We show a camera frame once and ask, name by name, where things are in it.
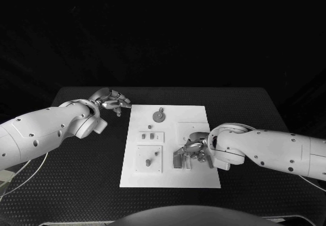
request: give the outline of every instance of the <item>black table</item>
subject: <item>black table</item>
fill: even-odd
[[[88,98],[101,87],[65,87],[52,106]],[[287,132],[261,88],[111,87],[139,105],[204,105],[209,127],[238,122],[257,129]],[[326,197],[297,175],[257,166],[248,158],[219,171],[222,189],[120,188],[130,109],[118,118],[101,111],[108,126],[98,135],[69,137],[49,153],[32,181],[0,202],[0,218],[15,224],[110,221],[162,206],[208,205],[263,217],[299,215],[316,225],[326,219]],[[13,180],[15,188],[32,175],[43,157]]]

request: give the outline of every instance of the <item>dark background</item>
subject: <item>dark background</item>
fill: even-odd
[[[0,123],[65,86],[264,87],[290,131],[326,138],[325,13],[279,9],[2,5]]]

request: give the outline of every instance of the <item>table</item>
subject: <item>table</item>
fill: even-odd
[[[103,87],[64,87],[52,106],[88,98]],[[287,132],[263,88],[110,87],[139,105],[204,105],[209,127],[225,122]],[[297,175],[257,166],[248,158],[219,169],[222,189],[120,188],[130,110],[118,118],[101,111],[108,126],[98,135],[69,137],[49,153],[32,181],[0,202],[0,219],[13,225],[110,221],[170,205],[208,205],[261,217],[299,215],[316,225],[326,219],[326,197]],[[43,156],[13,180],[15,188],[35,172]]]

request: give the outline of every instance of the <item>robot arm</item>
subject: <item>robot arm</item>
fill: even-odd
[[[247,156],[261,167],[326,180],[326,140],[271,130],[248,131],[237,123],[222,124],[205,137],[192,134],[191,140],[175,154],[193,152],[195,144],[198,150],[205,146],[217,168],[230,170]]]
[[[85,138],[107,127],[100,117],[103,108],[121,115],[121,107],[131,108],[130,100],[114,90],[103,88],[88,100],[65,102],[30,112],[0,125],[0,170],[29,161],[56,149],[71,136]]]

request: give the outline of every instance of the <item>white platform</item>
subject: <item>white platform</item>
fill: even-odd
[[[159,111],[160,107],[163,108],[166,119],[163,122],[156,123],[152,116],[153,113]],[[180,128],[180,124],[178,123],[182,122],[193,123],[193,127],[199,129],[196,132],[209,132],[205,107],[178,105],[133,105],[120,187],[221,188],[218,170],[217,168],[209,168],[208,162],[201,163],[198,160],[191,160],[191,170],[173,169],[172,153],[183,146],[179,144],[180,136],[178,135],[178,128]],[[188,133],[185,131],[182,132],[182,138],[195,132],[192,129],[189,129]],[[163,144],[140,143],[139,132],[163,132]],[[144,171],[136,172],[136,168],[139,167],[139,160],[136,160],[139,146],[162,147],[160,173],[149,173]]]

